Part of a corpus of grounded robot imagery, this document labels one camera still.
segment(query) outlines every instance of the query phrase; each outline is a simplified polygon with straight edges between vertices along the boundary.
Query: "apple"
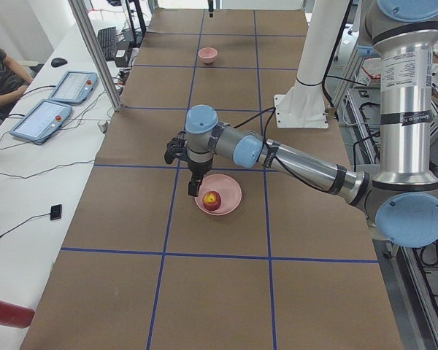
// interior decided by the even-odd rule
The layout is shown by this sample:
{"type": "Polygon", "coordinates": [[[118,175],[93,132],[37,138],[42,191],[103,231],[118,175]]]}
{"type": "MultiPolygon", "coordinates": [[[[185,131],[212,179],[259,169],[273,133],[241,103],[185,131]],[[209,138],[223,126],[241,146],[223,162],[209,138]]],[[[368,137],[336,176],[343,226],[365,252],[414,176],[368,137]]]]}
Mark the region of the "apple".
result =
{"type": "Polygon", "coordinates": [[[203,206],[208,211],[218,210],[220,207],[220,195],[216,191],[206,192],[203,196],[203,206]]]}

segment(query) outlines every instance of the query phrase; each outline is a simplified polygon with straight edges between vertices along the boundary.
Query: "computer mouse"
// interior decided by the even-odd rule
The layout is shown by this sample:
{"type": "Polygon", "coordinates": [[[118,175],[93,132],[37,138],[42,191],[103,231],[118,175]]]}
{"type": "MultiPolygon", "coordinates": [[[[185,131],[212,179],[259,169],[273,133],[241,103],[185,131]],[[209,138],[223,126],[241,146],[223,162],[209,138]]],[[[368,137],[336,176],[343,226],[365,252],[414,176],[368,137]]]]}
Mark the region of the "computer mouse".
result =
{"type": "Polygon", "coordinates": [[[62,65],[64,65],[64,64],[67,64],[68,63],[68,61],[65,59],[65,58],[62,58],[62,57],[55,57],[53,60],[52,60],[52,62],[50,62],[50,65],[53,67],[53,68],[57,68],[57,67],[59,67],[59,66],[62,66],[62,65]]]}

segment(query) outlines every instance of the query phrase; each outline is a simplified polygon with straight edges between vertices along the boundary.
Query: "person's arm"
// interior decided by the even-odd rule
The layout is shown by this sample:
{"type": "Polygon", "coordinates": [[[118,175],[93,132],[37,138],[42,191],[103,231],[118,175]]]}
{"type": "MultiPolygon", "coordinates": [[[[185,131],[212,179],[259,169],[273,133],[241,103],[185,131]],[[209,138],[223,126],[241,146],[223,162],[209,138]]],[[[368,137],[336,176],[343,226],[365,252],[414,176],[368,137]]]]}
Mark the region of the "person's arm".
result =
{"type": "Polygon", "coordinates": [[[0,107],[6,106],[7,104],[11,104],[12,102],[15,102],[21,98],[21,96],[25,93],[27,87],[26,86],[20,86],[15,91],[12,91],[11,93],[5,93],[4,95],[0,95],[0,107]]]}
{"type": "Polygon", "coordinates": [[[31,84],[31,76],[14,58],[6,55],[5,59],[3,60],[3,64],[7,66],[11,71],[13,71],[16,75],[21,77],[21,79],[23,79],[25,82],[31,84]]]}

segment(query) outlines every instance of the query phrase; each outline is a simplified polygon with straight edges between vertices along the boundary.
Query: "bowl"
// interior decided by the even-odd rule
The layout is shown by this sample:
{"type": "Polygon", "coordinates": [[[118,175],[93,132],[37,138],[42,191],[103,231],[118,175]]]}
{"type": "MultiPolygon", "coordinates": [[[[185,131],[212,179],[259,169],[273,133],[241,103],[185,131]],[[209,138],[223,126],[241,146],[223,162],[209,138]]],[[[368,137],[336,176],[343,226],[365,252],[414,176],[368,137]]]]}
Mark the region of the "bowl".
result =
{"type": "Polygon", "coordinates": [[[209,215],[226,215],[239,206],[241,199],[242,189],[237,181],[227,175],[213,174],[203,179],[199,195],[195,197],[195,203],[198,208],[209,215]],[[220,195],[221,204],[217,210],[209,211],[204,207],[203,196],[209,191],[216,191],[220,195]]]}
{"type": "Polygon", "coordinates": [[[216,60],[218,51],[214,47],[203,47],[198,51],[198,57],[204,64],[211,64],[216,60]]]}

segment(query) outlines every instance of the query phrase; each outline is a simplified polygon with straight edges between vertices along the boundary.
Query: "tablet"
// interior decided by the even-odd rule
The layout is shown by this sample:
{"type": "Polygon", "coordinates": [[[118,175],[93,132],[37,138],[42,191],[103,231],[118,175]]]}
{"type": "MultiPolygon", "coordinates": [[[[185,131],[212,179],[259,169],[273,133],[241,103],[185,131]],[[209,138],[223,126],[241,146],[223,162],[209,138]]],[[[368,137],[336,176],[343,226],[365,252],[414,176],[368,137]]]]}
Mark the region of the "tablet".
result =
{"type": "Polygon", "coordinates": [[[81,104],[93,91],[97,74],[92,71],[67,71],[49,99],[64,104],[81,104]]]}
{"type": "Polygon", "coordinates": [[[42,100],[9,133],[36,144],[43,144],[71,113],[72,107],[68,104],[42,100]]]}

